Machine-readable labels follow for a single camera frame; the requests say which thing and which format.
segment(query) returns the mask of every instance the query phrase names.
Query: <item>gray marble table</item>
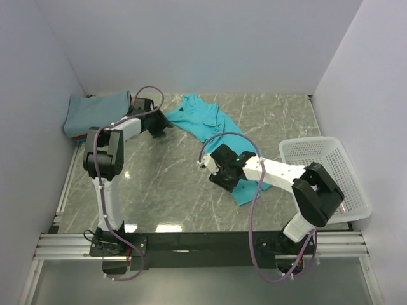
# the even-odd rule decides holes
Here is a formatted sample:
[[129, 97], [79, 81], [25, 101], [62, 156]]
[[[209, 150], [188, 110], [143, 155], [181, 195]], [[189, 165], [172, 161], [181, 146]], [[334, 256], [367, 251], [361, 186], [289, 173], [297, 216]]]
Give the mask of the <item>gray marble table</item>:
[[[145, 94], [156, 103], [159, 96]], [[320, 135], [306, 95], [201, 95], [217, 102], [240, 129], [257, 143], [262, 154], [280, 161], [284, 139]], [[182, 95], [166, 95], [164, 113], [175, 109]], [[202, 143], [174, 127], [153, 139], [148, 132], [125, 144], [125, 166], [119, 182], [120, 205], [127, 229], [154, 231], [245, 231], [250, 203], [238, 207], [230, 193], [208, 181], [209, 173], [197, 167]], [[82, 168], [79, 149], [59, 233], [82, 233], [97, 226], [95, 189]], [[279, 230], [296, 213], [292, 196], [277, 187], [263, 191], [257, 200], [256, 230]], [[326, 229], [348, 229], [347, 224]]]

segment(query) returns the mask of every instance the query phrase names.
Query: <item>white plastic basket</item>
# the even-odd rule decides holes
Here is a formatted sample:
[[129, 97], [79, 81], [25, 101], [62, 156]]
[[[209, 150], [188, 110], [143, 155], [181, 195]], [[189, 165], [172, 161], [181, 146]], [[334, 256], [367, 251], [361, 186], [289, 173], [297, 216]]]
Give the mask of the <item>white plastic basket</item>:
[[371, 207], [341, 142], [334, 137], [309, 137], [284, 140], [279, 145], [282, 162], [324, 166], [345, 195], [345, 200], [329, 220], [329, 224], [367, 218]]

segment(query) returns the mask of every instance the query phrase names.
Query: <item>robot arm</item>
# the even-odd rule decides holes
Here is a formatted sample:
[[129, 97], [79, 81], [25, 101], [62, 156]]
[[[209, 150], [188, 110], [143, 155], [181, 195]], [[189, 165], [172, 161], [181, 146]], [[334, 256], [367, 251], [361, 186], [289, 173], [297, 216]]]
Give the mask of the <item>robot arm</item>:
[[210, 171], [210, 181], [232, 192], [240, 179], [260, 181], [261, 161], [266, 170], [263, 182], [293, 193], [296, 198], [300, 211], [283, 229], [294, 242], [301, 241], [315, 226], [324, 227], [344, 199], [340, 188], [318, 163], [288, 165], [247, 151], [238, 156], [222, 144], [206, 154], [199, 165]]
[[[152, 100], [137, 98], [134, 108], [132, 112], [128, 113], [128, 116], [148, 112], [151, 110], [152, 105]], [[105, 129], [100, 133], [97, 139], [97, 146], [100, 148], [97, 151], [97, 158], [100, 174], [102, 175], [102, 183], [104, 184], [102, 192], [104, 193], [106, 202], [106, 214], [109, 217], [109, 223], [113, 230], [118, 231], [119, 229], [124, 229], [122, 228], [123, 216], [121, 215], [118, 197], [118, 181], [124, 165], [124, 142], [145, 130], [148, 130], [154, 138], [159, 137], [164, 135], [163, 130], [166, 127], [171, 127], [171, 124], [161, 110], [157, 110], [152, 114], [142, 116], [140, 119], [130, 119], [117, 127]], [[89, 173], [89, 176], [91, 176], [96, 189], [99, 208], [98, 227], [101, 228], [102, 231], [109, 231], [104, 221], [102, 195], [100, 193], [99, 180], [97, 178], [93, 158], [93, 140], [98, 129], [98, 127], [89, 129], [85, 152], [83, 154], [83, 168]]]

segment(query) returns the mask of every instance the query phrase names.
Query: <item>teal cloth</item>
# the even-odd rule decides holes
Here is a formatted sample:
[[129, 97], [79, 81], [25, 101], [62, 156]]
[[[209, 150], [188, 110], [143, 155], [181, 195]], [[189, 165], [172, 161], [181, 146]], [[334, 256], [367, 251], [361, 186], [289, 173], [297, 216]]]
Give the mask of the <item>teal cloth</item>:
[[103, 127], [119, 121], [130, 107], [130, 92], [108, 97], [71, 97], [64, 125], [68, 138], [86, 135], [90, 127]]
[[[221, 132], [238, 132], [243, 134], [231, 118], [219, 110], [217, 103], [207, 104], [195, 94], [185, 96], [181, 105], [168, 113], [166, 117], [179, 128], [192, 133], [201, 142], [206, 142], [211, 136]], [[206, 145], [205, 153], [211, 153], [221, 144], [226, 144], [238, 155], [244, 151], [256, 152], [252, 144], [245, 138], [236, 135], [222, 135]], [[232, 192], [236, 203], [240, 206], [250, 202], [253, 199], [257, 186], [258, 183], [255, 181], [240, 180]], [[270, 186], [263, 183], [261, 190], [264, 191]]]

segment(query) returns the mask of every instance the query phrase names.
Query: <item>white enclosure wall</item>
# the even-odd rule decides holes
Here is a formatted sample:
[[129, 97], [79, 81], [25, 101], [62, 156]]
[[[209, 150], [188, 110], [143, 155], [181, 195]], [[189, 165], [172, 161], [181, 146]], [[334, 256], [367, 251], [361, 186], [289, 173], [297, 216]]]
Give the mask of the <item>white enclosure wall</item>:
[[33, 0], [0, 0], [0, 295], [16, 304], [41, 231], [52, 223], [72, 141], [69, 96], [83, 94]]
[[314, 95], [371, 200], [361, 225], [386, 304], [406, 304], [407, 2], [364, 0]]
[[36, 0], [87, 93], [314, 93], [362, 0]]

